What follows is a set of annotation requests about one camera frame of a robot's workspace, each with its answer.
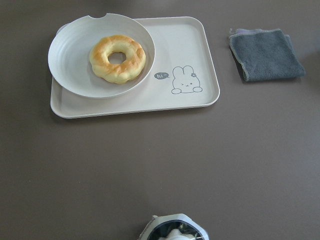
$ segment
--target rectangular tray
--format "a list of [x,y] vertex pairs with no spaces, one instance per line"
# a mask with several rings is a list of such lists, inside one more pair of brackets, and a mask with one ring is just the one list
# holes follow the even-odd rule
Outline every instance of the rectangular tray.
[[[126,94],[93,99],[66,90],[52,78],[50,106],[55,114],[74,119],[207,107],[217,101],[220,88],[201,22],[188,16],[135,20],[147,29],[155,45],[147,79]],[[183,89],[182,84],[188,82],[195,86],[193,92]]]

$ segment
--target rabbit ear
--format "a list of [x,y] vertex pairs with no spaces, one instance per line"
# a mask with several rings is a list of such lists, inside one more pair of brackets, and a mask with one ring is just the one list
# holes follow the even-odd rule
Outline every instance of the rabbit ear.
[[184,69],[180,66],[176,66],[173,71],[172,71],[173,76],[176,77],[180,77],[184,75]]
[[194,69],[192,68],[192,66],[187,65],[187,66],[184,66],[183,72],[184,72],[184,75],[191,76],[191,74],[194,74]]

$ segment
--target golden crust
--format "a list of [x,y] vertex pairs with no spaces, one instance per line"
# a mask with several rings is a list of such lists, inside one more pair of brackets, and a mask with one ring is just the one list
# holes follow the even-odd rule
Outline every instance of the golden crust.
[[[124,53],[126,59],[121,64],[112,64],[108,56]],[[102,38],[91,50],[89,60],[95,75],[110,83],[124,84],[135,79],[145,67],[146,54],[142,46],[125,35]]]

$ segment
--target cartoon rabbit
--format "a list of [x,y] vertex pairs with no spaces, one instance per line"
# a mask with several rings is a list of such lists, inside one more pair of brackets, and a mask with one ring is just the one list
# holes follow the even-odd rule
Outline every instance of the cartoon rabbit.
[[171,92],[173,94],[202,92],[200,81],[191,66],[176,66],[172,74],[174,79],[172,81],[173,89]]

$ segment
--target gray cloth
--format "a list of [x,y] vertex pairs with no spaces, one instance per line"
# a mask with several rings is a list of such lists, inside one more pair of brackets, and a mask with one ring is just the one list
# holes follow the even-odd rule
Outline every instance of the gray cloth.
[[237,29],[230,47],[247,82],[288,79],[306,75],[290,37],[280,29]]

